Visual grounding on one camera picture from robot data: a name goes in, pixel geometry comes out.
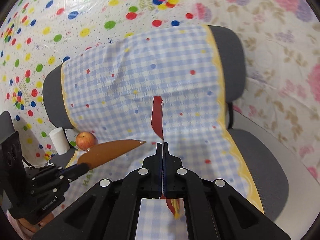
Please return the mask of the person left hand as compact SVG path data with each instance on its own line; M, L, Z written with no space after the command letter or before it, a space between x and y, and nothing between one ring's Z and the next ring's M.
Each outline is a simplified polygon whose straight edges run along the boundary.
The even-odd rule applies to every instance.
M49 222L51 222L55 218L54 214L51 212L46 217L44 217L41 221L36 224L29 223L25 218L18 219L21 226L32 233L38 232L41 228L46 226Z

